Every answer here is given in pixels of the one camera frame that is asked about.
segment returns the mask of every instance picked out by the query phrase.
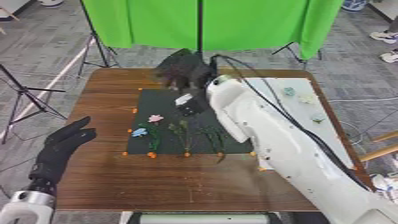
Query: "white wall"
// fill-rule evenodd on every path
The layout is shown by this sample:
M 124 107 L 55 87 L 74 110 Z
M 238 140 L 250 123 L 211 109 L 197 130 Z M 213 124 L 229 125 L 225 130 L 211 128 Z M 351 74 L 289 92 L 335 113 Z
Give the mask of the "white wall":
M 376 9 L 382 11 L 385 16 L 394 19 L 398 15 L 398 1 L 396 0 L 383 0 L 380 3 L 371 3 Z
M 10 13 L 21 8 L 30 0 L 0 0 L 0 6 L 9 10 Z M 0 10 L 0 18 L 7 18 L 7 13 Z

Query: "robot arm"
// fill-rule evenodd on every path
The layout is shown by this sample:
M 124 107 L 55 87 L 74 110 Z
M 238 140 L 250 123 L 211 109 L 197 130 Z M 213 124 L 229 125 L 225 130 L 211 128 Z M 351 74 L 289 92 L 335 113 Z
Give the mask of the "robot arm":
M 236 79 L 208 86 L 209 106 L 238 142 L 250 139 L 270 164 L 334 224 L 398 223 L 398 206 L 357 184 L 312 139 Z
M 96 130 L 81 129 L 88 124 L 85 117 L 72 122 L 46 138 L 44 149 L 37 155 L 28 178 L 32 183 L 12 195 L 0 212 L 0 224 L 33 215 L 35 224 L 51 222 L 55 210 L 56 184 L 65 171 L 67 160 L 78 146 L 96 138 Z

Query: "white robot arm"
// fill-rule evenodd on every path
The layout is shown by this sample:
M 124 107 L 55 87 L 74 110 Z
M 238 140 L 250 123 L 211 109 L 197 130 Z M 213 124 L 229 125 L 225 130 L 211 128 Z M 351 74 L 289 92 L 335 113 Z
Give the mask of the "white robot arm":
M 266 161 L 334 224 L 398 223 L 398 206 L 357 184 L 323 150 L 252 89 L 220 76 L 208 86 L 209 106 L 238 142 L 250 139 Z

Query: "dark green mat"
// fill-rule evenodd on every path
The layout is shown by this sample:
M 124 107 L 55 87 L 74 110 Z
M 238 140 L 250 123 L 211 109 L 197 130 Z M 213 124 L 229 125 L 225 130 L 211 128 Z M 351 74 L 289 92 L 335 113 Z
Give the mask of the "dark green mat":
M 140 99 L 138 99 L 138 113 L 135 116 L 135 122 L 131 126 L 131 130 L 136 130 L 138 124 L 147 122 L 147 118 L 151 115 L 161 115 L 163 120 L 158 125 L 160 130 L 160 147 L 158 154 L 183 154 L 183 145 L 177 139 L 177 136 L 172 134 L 168 130 L 168 124 L 177 124 L 179 120 L 184 119 L 188 121 L 188 130 L 197 133 L 199 128 L 213 127 L 222 132 L 223 136 L 223 149 L 227 154 L 248 153 L 252 151 L 252 145 L 248 142 L 239 144 L 232 137 L 229 136 L 220 123 L 216 121 L 213 110 L 208 109 L 204 113 L 195 115 L 195 117 L 183 117 L 177 109 L 174 100 L 179 97 L 177 93 L 170 90 L 142 90 Z M 211 148 L 211 143 L 202 134 L 193 135 L 193 147 L 192 154 L 211 154 L 215 153 Z M 129 137 L 128 140 L 128 154 L 145 154 L 149 152 L 149 135 L 144 137 Z

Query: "pink toy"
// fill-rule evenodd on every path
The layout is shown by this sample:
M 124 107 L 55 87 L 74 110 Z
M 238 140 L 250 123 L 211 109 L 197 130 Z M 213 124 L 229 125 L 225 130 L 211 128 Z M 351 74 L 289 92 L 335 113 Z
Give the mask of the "pink toy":
M 158 125 L 158 122 L 163 120 L 165 118 L 160 115 L 151 115 L 147 122 L 154 123 Z

